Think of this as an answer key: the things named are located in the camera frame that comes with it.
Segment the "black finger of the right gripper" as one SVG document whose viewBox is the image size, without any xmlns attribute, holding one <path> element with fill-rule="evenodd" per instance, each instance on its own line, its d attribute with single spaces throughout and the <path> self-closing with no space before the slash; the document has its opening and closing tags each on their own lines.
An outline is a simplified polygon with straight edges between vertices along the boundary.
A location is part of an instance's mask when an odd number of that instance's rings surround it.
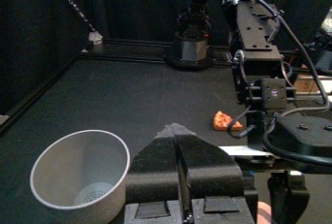
<svg viewBox="0 0 332 224">
<path fill-rule="evenodd" d="M 254 185 L 254 174 L 252 171 L 242 172 L 244 197 L 253 219 L 257 219 L 258 212 L 258 192 Z"/>
<path fill-rule="evenodd" d="M 272 223 L 297 224 L 310 198 L 305 177 L 288 172 L 272 173 L 268 187 Z"/>
</svg>

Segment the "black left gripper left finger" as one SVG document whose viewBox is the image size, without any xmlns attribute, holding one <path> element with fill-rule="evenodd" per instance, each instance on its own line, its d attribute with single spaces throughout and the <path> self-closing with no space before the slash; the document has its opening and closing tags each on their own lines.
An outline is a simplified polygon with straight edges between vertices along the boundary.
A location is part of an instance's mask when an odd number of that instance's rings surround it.
<svg viewBox="0 0 332 224">
<path fill-rule="evenodd" d="M 183 132 L 178 123 L 166 125 L 132 160 L 123 224 L 183 224 L 178 142 Z"/>
</svg>

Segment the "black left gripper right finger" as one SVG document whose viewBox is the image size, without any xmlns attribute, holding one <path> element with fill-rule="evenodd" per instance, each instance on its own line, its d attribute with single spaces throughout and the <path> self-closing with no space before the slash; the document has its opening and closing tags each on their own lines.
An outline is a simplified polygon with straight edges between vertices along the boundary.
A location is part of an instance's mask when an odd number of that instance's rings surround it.
<svg viewBox="0 0 332 224">
<path fill-rule="evenodd" d="M 173 135 L 185 223 L 256 224 L 230 156 L 179 124 L 173 125 Z"/>
</svg>

